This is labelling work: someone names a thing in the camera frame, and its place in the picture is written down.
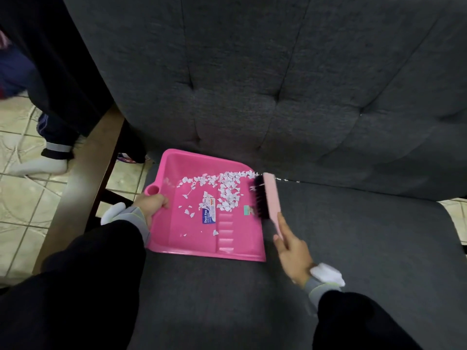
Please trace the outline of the person's left hand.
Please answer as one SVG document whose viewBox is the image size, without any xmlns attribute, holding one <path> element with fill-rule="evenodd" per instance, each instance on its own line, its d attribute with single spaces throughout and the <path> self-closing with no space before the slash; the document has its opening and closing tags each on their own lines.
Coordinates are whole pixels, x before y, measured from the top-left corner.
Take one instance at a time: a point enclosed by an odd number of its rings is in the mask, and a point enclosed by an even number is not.
<svg viewBox="0 0 467 350">
<path fill-rule="evenodd" d="M 145 218 L 148 229 L 151 229 L 153 215 L 158 212 L 158 210 L 153 210 L 153 195 L 140 194 L 135 198 L 135 201 L 132 204 L 133 207 L 139 208 Z"/>
</svg>

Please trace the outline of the person's right hand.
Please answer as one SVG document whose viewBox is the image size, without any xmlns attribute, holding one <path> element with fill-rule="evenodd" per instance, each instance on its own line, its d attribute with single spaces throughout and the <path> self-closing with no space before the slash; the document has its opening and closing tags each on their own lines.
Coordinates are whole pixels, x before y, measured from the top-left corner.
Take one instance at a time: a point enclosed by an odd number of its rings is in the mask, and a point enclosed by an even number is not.
<svg viewBox="0 0 467 350">
<path fill-rule="evenodd" d="M 288 246 L 285 256 L 279 256 L 281 266 L 292 282 L 304 289 L 305 284 L 311 278 L 310 269 L 315 264 L 307 243 L 292 232 L 282 213 L 278 214 L 278 220 L 283 240 Z"/>
</svg>

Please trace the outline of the pink plastic dustpan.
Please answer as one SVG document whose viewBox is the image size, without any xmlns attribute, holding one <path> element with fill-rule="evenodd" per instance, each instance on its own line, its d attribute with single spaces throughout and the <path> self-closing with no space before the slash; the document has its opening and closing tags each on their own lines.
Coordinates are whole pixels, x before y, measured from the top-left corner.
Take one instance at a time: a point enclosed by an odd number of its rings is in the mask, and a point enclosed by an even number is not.
<svg viewBox="0 0 467 350">
<path fill-rule="evenodd" d="M 157 253 L 265 262 L 265 248 L 260 218 L 255 213 L 254 181 L 247 183 L 246 195 L 232 213 L 220 213 L 214 225 L 202 224 L 176 208 L 181 202 L 176 185 L 183 177 L 214 175 L 226 171 L 252 170 L 245 164 L 177 149 L 166 150 L 161 158 L 155 181 L 146 195 L 163 194 L 168 208 L 153 215 L 149 250 Z"/>
</svg>

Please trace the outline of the pink hand brush black bristles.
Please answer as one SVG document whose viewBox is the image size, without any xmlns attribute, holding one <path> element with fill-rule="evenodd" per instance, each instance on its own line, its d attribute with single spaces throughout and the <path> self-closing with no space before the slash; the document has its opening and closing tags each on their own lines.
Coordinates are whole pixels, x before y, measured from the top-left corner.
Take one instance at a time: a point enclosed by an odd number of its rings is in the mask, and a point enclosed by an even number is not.
<svg viewBox="0 0 467 350">
<path fill-rule="evenodd" d="M 278 214 L 282 211 L 275 175 L 263 173 L 255 176 L 250 191 L 255 194 L 256 215 L 261 220 L 270 220 L 277 231 L 277 235 L 283 239 L 278 220 Z"/>
</svg>

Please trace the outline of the person's right forearm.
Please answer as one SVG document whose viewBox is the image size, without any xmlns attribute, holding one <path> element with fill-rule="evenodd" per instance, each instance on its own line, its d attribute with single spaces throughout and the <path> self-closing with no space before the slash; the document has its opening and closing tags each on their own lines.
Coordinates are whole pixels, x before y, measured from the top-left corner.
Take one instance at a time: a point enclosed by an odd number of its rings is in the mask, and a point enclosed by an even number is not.
<svg viewBox="0 0 467 350">
<path fill-rule="evenodd" d="M 317 311 L 312 350 L 423 350 L 369 297 L 311 276 L 303 288 Z"/>
</svg>

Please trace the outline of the person's left forearm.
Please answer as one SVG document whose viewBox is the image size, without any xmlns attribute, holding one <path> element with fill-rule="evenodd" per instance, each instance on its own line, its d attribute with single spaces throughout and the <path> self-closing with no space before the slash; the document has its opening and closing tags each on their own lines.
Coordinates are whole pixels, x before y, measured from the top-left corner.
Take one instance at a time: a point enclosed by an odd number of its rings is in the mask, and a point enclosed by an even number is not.
<svg viewBox="0 0 467 350">
<path fill-rule="evenodd" d="M 0 292 L 0 350 L 126 350 L 149 229 L 131 206 Z"/>
</svg>

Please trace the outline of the white wrist band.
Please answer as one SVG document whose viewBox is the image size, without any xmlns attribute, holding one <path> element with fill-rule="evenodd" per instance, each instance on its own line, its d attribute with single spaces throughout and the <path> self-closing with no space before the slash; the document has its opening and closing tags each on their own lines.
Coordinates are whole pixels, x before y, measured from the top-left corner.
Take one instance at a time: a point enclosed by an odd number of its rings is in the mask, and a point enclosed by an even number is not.
<svg viewBox="0 0 467 350">
<path fill-rule="evenodd" d="M 342 277 L 342 273 L 328 264 L 317 264 L 310 269 L 310 274 L 321 283 L 336 284 L 340 288 L 346 286 L 346 283 Z"/>
<path fill-rule="evenodd" d="M 125 211 L 125 209 L 126 205 L 123 202 L 112 205 L 100 218 L 100 225 L 105 225 L 112 222 L 112 220 Z"/>
</svg>

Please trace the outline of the pile of white paper scraps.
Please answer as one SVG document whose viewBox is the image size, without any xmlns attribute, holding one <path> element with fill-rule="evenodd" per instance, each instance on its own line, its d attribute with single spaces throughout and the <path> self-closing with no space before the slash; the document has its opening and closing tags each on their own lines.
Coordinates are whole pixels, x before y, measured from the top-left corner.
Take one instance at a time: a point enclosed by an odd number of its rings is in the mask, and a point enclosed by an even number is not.
<svg viewBox="0 0 467 350">
<path fill-rule="evenodd" d="M 191 219 L 201 218 L 202 224 L 217 224 L 220 213 L 232 213 L 240 206 L 246 184 L 258 176 L 253 170 L 185 176 L 176 185 L 181 198 L 176 208 Z"/>
</svg>

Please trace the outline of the brown wooden table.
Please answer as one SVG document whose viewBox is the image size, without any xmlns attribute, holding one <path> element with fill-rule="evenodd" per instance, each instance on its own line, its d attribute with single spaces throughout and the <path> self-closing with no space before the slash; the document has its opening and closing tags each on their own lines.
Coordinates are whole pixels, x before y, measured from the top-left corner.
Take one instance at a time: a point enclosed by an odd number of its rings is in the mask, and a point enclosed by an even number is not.
<svg viewBox="0 0 467 350">
<path fill-rule="evenodd" d="M 32 275 L 51 254 L 65 249 L 75 238 L 95 227 L 96 212 L 103 201 L 108 204 L 133 202 L 107 189 L 114 169 L 125 117 L 112 105 L 92 130 L 70 170 L 67 185 L 38 253 Z"/>
</svg>

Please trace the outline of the black garment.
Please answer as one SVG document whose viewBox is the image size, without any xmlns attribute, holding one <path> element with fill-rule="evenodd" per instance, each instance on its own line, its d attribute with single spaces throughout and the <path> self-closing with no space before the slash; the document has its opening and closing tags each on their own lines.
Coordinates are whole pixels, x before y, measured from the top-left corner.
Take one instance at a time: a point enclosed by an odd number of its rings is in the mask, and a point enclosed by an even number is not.
<svg viewBox="0 0 467 350">
<path fill-rule="evenodd" d="M 19 91 L 27 91 L 41 113 L 56 115 L 80 136 L 88 137 L 114 99 L 67 11 L 63 0 L 0 0 L 0 33 L 10 50 L 20 53 L 24 80 L 14 78 Z"/>
</svg>

